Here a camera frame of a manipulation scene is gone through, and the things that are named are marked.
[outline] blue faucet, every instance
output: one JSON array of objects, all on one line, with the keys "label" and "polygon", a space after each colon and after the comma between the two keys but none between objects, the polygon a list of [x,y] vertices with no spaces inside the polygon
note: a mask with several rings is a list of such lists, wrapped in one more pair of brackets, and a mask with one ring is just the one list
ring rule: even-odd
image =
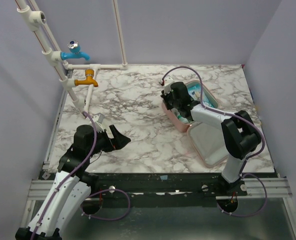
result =
[{"label": "blue faucet", "polygon": [[70,49],[71,53],[68,52],[62,52],[61,53],[61,59],[67,60],[67,59],[81,59],[84,58],[85,60],[90,60],[90,56],[86,54],[85,52],[80,51],[81,47],[79,45],[78,41],[71,41],[68,44],[68,48]]}]

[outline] orange faucet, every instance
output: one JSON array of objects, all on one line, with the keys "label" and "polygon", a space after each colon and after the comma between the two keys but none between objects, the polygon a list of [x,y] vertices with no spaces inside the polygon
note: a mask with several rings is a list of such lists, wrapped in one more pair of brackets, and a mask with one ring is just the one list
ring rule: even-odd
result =
[{"label": "orange faucet", "polygon": [[99,85],[98,85],[97,81],[95,81],[93,79],[93,77],[94,77],[93,69],[87,69],[86,70],[86,79],[85,80],[77,80],[77,79],[75,79],[74,84],[75,84],[75,86],[93,84],[95,87],[98,87]]}]

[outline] marble tabletop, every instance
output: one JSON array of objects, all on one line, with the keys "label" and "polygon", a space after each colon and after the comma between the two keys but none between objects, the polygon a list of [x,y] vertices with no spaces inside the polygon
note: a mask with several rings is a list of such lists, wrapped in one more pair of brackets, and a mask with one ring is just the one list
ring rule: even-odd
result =
[{"label": "marble tabletop", "polygon": [[[102,153],[90,164],[91,173],[215,173],[223,170],[225,162],[207,168],[198,158],[185,133],[179,132],[161,109],[159,84],[170,65],[130,65],[127,70],[99,70],[99,87],[93,90],[89,113],[105,115],[105,121],[131,139],[122,150]],[[260,121],[239,65],[191,65],[201,75],[204,85],[218,100],[219,108],[237,112],[246,110],[257,127]],[[196,80],[188,69],[170,74],[176,81]],[[85,79],[84,70],[74,70],[73,78]],[[78,86],[76,94],[86,97],[87,86]],[[79,114],[67,96],[50,155],[49,172],[55,173],[60,157],[73,142],[76,128],[89,124]],[[267,147],[251,158],[244,172],[273,172]]]}]

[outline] container lid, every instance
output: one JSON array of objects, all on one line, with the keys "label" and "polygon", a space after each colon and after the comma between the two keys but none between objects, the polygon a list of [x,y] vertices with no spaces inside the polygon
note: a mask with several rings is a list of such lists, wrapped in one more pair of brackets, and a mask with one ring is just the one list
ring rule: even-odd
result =
[{"label": "container lid", "polygon": [[194,122],[187,135],[196,152],[208,168],[227,159],[228,151],[222,131],[205,123]]}]

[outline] gray wall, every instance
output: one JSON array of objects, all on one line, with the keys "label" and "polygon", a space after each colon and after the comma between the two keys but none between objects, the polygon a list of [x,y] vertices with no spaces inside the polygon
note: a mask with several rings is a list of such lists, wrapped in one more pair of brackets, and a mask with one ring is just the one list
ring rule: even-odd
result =
[{"label": "gray wall", "polygon": [[0,240],[14,239],[45,157],[62,89],[16,11],[0,1]]},{"label": "gray wall", "polygon": [[296,204],[296,0],[283,0],[253,50],[245,75],[277,169]]},{"label": "gray wall", "polygon": [[[119,0],[130,64],[243,64],[280,0]],[[121,62],[112,0],[38,0],[60,47],[90,63]],[[85,63],[73,60],[72,63]]]}]

